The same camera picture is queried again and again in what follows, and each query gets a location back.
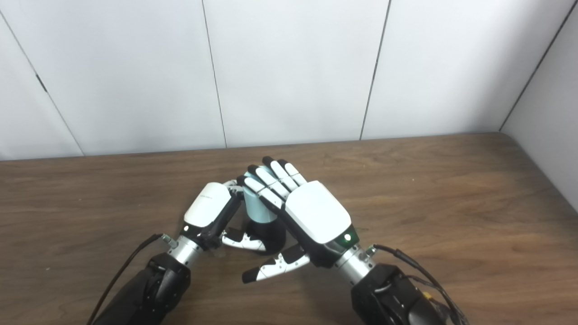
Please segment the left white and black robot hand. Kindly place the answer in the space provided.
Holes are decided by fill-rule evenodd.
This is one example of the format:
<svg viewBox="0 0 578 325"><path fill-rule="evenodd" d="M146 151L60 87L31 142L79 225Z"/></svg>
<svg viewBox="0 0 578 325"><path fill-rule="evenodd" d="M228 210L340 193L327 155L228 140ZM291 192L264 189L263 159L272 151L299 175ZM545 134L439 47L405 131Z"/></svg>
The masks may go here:
<svg viewBox="0 0 578 325"><path fill-rule="evenodd" d="M237 181L206 184L184 214L176 247L184 249L189 245L194 251L208 251L226 245L266 253L264 235L258 235L255 229L240 231L228 227L242 203L253 226L272 222L273 218L263 203Z"/></svg>

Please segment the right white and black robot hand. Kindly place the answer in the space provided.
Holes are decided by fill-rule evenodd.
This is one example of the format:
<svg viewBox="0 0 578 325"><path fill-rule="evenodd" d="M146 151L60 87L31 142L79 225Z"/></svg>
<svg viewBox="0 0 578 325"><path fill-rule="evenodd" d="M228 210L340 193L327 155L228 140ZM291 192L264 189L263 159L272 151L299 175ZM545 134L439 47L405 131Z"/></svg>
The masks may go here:
<svg viewBox="0 0 578 325"><path fill-rule="evenodd" d="M250 165L237 183L256 195L297 243L243 272L242 281L262 281L309 263L334 267L359 242L349 212L322 183L307 181L290 162L269 156L262 162Z"/></svg>

